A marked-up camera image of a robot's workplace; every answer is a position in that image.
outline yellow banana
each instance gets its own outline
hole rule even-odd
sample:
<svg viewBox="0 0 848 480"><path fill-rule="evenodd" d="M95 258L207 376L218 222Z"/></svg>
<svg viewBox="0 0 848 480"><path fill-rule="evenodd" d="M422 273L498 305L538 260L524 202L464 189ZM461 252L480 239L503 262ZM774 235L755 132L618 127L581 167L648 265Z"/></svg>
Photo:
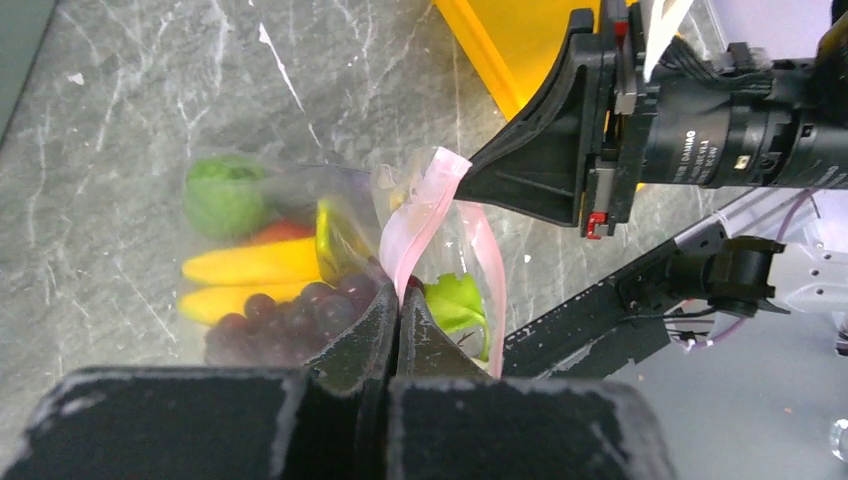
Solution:
<svg viewBox="0 0 848 480"><path fill-rule="evenodd" d="M321 278L315 237L212 250L182 265L183 276L201 285L263 285Z"/></svg>
<svg viewBox="0 0 848 480"><path fill-rule="evenodd" d="M286 284L201 288L180 297L177 301L177 310L191 320L214 326L228 313L243 314L244 303L251 295L264 293L277 303L290 302L300 295L303 287L313 281L315 280Z"/></svg>

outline yellow container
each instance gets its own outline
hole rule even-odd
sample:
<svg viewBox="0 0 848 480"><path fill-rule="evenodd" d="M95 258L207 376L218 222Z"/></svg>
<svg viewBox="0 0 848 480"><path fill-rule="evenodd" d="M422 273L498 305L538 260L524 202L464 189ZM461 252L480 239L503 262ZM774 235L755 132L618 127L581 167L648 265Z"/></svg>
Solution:
<svg viewBox="0 0 848 480"><path fill-rule="evenodd" d="M571 11L592 8L597 24L600 6L599 0L434 1L507 120L550 71Z"/></svg>

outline green leaf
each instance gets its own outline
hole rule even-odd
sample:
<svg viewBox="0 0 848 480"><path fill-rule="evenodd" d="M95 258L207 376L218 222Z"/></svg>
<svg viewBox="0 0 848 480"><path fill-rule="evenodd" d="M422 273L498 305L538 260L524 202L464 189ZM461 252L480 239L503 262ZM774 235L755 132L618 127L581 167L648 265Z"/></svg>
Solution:
<svg viewBox="0 0 848 480"><path fill-rule="evenodd" d="M471 275L457 278L452 273L439 277L438 283L424 285L424 299L436 324L451 334L468 328L483 329L483 353L480 359L489 361L491 338L483 313L483 296Z"/></svg>

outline gray marble surface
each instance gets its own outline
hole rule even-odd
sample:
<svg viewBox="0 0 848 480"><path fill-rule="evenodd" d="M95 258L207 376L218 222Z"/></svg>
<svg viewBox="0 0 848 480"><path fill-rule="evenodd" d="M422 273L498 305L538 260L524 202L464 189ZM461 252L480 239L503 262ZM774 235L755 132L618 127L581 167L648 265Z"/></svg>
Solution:
<svg viewBox="0 0 848 480"><path fill-rule="evenodd" d="M503 124L427 0L62 2L0 150L0 465L64 373L200 362L174 308L192 158L398 165ZM648 187L601 242L489 209L510 330L736 194Z"/></svg>

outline ziplock bag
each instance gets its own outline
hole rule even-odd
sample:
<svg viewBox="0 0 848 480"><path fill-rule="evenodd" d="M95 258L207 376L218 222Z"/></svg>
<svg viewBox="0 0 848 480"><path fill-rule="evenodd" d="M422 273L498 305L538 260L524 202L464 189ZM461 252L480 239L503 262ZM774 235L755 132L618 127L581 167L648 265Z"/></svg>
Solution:
<svg viewBox="0 0 848 480"><path fill-rule="evenodd" d="M240 154L193 164L177 305L207 364L298 366L366 314L389 281L369 178Z"/></svg>
<svg viewBox="0 0 848 480"><path fill-rule="evenodd" d="M407 172L387 165L376 169L380 263L401 303L408 286L420 288L439 327L499 377L506 317L503 259L483 208L453 199L470 166L439 148L426 168L413 162Z"/></svg>

